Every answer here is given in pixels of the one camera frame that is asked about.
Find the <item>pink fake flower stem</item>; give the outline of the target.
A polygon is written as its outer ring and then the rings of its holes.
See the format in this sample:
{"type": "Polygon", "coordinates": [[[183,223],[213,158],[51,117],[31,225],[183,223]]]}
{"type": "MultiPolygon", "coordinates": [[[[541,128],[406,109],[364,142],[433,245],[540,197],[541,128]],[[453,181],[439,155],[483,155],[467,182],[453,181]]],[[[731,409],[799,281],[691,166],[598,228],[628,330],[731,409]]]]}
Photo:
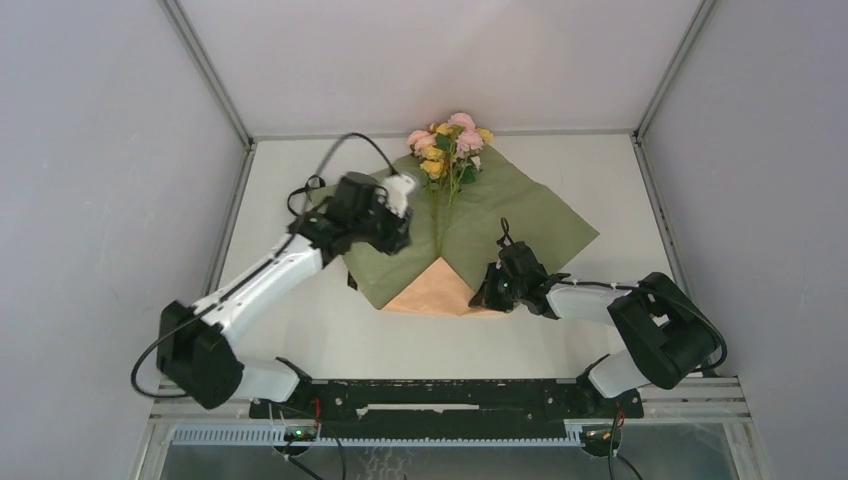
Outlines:
{"type": "Polygon", "coordinates": [[[426,191],[433,196],[447,195],[448,165],[452,158],[479,155],[493,140],[492,133],[476,125],[464,112],[452,114],[446,122],[432,123],[415,130],[406,145],[426,179],[426,191]]]}

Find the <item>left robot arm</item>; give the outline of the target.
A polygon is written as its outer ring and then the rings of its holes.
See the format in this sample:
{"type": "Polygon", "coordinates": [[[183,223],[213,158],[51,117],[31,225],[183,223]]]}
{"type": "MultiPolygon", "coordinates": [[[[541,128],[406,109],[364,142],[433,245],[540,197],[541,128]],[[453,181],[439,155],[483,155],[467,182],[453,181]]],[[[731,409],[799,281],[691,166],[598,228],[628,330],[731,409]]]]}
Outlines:
{"type": "Polygon", "coordinates": [[[158,339],[145,350],[157,369],[206,410],[230,400],[265,399],[290,417],[311,407],[305,373],[283,359],[240,357],[234,348],[276,302],[337,257],[364,243],[395,255],[411,242],[416,179],[346,173],[332,195],[293,221],[277,245],[230,283],[190,305],[173,301],[158,339]]]}

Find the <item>yellow fake flower stem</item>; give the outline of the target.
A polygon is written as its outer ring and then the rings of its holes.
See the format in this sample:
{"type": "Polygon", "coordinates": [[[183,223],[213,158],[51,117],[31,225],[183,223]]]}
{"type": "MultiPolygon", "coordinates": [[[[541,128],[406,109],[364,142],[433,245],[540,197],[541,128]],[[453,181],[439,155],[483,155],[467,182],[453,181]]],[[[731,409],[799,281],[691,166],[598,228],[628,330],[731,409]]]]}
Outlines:
{"type": "Polygon", "coordinates": [[[488,129],[445,122],[419,131],[412,143],[411,153],[419,160],[425,176],[436,256],[444,250],[458,196],[465,186],[477,180],[482,171],[482,151],[493,140],[488,129]]]}

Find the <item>black ribbon with gold text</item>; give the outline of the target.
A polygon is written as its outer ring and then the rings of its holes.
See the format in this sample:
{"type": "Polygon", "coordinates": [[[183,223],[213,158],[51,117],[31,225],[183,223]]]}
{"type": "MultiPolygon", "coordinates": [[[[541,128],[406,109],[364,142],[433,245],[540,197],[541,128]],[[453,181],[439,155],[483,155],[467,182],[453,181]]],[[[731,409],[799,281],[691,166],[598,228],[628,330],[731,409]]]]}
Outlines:
{"type": "Polygon", "coordinates": [[[305,199],[306,205],[309,206],[311,204],[310,193],[313,190],[324,188],[326,186],[327,183],[321,176],[317,174],[310,175],[301,187],[291,191],[288,195],[286,199],[287,210],[295,217],[299,216],[300,212],[294,208],[293,200],[296,197],[302,196],[305,199]]]}

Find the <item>two-sided peach green wrapping paper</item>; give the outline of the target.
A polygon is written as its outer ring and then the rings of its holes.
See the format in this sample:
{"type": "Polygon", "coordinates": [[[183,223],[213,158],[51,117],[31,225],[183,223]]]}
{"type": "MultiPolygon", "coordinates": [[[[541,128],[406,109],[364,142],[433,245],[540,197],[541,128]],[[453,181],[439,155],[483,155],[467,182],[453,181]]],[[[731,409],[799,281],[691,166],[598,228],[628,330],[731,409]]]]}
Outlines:
{"type": "Polygon", "coordinates": [[[343,257],[358,291],[377,310],[430,316],[487,316],[469,303],[487,267],[498,258],[500,221],[529,244],[547,270],[558,271],[599,233],[558,194],[528,177],[492,147],[482,172],[461,187],[450,211],[432,221],[431,198],[421,188],[410,201],[411,243],[388,256],[356,244],[343,257]]]}

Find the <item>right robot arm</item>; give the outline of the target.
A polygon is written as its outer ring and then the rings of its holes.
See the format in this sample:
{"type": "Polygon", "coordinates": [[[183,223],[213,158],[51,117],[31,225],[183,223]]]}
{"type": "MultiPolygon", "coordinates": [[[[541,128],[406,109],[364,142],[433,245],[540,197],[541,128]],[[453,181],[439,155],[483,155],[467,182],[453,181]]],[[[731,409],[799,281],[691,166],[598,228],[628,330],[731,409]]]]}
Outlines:
{"type": "Polygon", "coordinates": [[[623,350],[602,356],[579,377],[585,382],[579,406],[592,416],[605,415],[630,390],[671,390],[727,357],[723,335],[667,275],[652,272],[633,283],[579,280],[547,272],[523,242],[502,244],[469,304],[503,313],[523,305],[552,320],[614,327],[623,350]]]}

